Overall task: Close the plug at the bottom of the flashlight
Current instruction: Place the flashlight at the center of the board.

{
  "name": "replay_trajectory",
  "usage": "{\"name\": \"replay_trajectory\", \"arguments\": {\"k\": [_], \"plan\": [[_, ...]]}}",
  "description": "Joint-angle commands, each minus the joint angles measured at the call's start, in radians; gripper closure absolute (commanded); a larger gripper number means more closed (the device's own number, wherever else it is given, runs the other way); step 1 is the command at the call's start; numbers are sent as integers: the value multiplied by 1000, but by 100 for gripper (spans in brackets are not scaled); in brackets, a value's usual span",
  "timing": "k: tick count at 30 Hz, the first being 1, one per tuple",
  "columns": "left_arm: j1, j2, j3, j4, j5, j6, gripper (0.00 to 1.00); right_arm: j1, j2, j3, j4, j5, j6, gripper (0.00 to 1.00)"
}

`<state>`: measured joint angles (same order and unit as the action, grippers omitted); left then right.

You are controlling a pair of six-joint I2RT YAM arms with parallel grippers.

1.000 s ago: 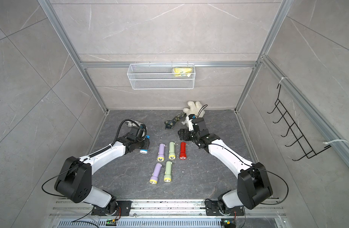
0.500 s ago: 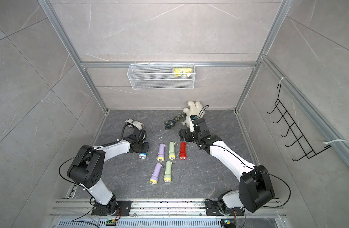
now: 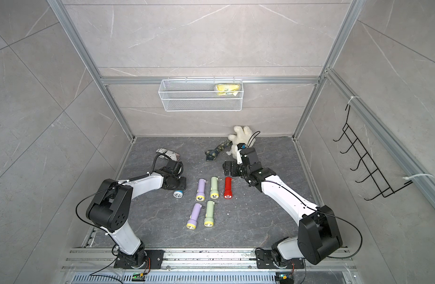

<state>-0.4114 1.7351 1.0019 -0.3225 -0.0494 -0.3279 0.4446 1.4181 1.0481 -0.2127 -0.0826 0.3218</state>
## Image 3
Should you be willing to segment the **blue flashlight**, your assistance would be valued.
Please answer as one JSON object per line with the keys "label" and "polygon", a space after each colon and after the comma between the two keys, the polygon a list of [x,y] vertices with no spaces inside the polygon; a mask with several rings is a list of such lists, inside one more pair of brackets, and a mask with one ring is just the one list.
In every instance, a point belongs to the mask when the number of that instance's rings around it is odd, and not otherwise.
{"label": "blue flashlight", "polygon": [[174,193],[173,193],[173,196],[174,196],[175,198],[182,198],[183,195],[184,195],[184,192],[183,192],[183,191],[174,191]]}

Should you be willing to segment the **red flashlight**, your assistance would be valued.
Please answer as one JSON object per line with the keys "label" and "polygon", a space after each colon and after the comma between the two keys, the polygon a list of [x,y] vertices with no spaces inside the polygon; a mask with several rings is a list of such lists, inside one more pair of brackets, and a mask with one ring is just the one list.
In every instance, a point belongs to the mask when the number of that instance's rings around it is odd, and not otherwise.
{"label": "red flashlight", "polygon": [[229,200],[233,198],[232,192],[232,178],[230,176],[226,177],[224,185],[224,198]]}

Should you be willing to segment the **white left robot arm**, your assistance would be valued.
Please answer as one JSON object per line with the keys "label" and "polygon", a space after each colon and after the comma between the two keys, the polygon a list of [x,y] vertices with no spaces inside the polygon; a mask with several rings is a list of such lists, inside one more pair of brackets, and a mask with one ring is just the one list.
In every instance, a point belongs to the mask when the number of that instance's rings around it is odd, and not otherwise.
{"label": "white left robot arm", "polygon": [[148,262],[145,245],[128,223],[134,198],[157,189],[182,191],[186,178],[182,162],[169,160],[167,165],[140,177],[102,182],[86,211],[92,224],[105,231],[118,247],[117,259],[124,266],[140,268]]}

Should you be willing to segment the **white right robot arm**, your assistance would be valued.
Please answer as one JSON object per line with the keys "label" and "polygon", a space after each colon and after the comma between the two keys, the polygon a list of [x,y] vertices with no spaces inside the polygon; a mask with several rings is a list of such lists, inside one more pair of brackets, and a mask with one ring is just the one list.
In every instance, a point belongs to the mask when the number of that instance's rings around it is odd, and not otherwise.
{"label": "white right robot arm", "polygon": [[243,178],[280,205],[298,225],[298,236],[287,237],[271,247],[271,258],[278,267],[292,259],[306,259],[316,265],[343,245],[334,216],[328,206],[319,207],[291,189],[270,168],[263,167],[255,148],[238,145],[236,160],[224,162],[224,174]]}

